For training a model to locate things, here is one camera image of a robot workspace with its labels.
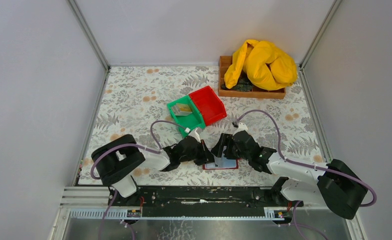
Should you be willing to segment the gold credit card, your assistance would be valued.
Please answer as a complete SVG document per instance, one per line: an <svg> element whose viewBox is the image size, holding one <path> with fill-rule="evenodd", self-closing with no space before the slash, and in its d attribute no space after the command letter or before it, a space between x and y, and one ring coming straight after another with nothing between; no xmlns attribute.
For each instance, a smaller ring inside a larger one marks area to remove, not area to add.
<svg viewBox="0 0 392 240"><path fill-rule="evenodd" d="M174 106L173 106L173 109L174 109L174 111L176 111L176 112L190 112L190 111L192 111L192 109L190 108L190 106L189 105L187 105L187 104L182 104L182 103L176 103Z"/></svg>

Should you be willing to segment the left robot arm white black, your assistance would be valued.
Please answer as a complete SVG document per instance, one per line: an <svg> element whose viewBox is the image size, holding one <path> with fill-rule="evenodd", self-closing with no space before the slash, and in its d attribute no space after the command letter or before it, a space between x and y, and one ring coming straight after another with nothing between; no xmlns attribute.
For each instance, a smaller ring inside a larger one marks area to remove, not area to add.
<svg viewBox="0 0 392 240"><path fill-rule="evenodd" d="M96 149L91 158L92 178L100 179L103 186L114 188L123 198L137 192L132 173L138 167L169 172L183 162L193 161L198 166L214 162L214 155L205 142L191 135L157 150L137 144L134 137L127 134Z"/></svg>

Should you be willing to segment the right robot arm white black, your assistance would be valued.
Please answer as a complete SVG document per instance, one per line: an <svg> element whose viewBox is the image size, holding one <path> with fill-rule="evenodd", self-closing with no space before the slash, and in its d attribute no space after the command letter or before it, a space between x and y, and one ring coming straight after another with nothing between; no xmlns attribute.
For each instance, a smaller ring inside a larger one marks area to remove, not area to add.
<svg viewBox="0 0 392 240"><path fill-rule="evenodd" d="M314 165L285 160L278 150L260 146L245 130L221 134L211 153L218 158L244 159L258 172L278 175L264 195L275 206L313 203L328 207L344 219L353 219L368 192L344 162L334 159L329 164Z"/></svg>

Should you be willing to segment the red plastic bin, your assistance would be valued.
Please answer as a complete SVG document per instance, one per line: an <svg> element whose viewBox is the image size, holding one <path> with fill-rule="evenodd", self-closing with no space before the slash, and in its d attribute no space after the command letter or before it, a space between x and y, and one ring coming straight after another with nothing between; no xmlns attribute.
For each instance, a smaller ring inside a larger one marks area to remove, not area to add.
<svg viewBox="0 0 392 240"><path fill-rule="evenodd" d="M212 87L205 86L191 92L189 97L202 114L206 126L211 126L227 117L224 103L220 100Z"/></svg>

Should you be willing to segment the green plastic bin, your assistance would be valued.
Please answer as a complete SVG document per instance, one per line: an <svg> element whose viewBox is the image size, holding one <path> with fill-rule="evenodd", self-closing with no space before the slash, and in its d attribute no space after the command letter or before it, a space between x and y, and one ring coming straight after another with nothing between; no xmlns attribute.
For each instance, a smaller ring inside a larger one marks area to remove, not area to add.
<svg viewBox="0 0 392 240"><path fill-rule="evenodd" d="M187 116L178 116L173 113L172 107L178 103L184 105L186 104L192 110L192 113ZM188 95L168 103L167 108L174 122L184 127L178 127L178 131L180 132L182 137L186 137L188 135L188 133L185 132L185 128L189 128L190 130L193 130L197 127L201 129L206 128L201 112L198 110L198 108L195 106L195 104Z"/></svg>

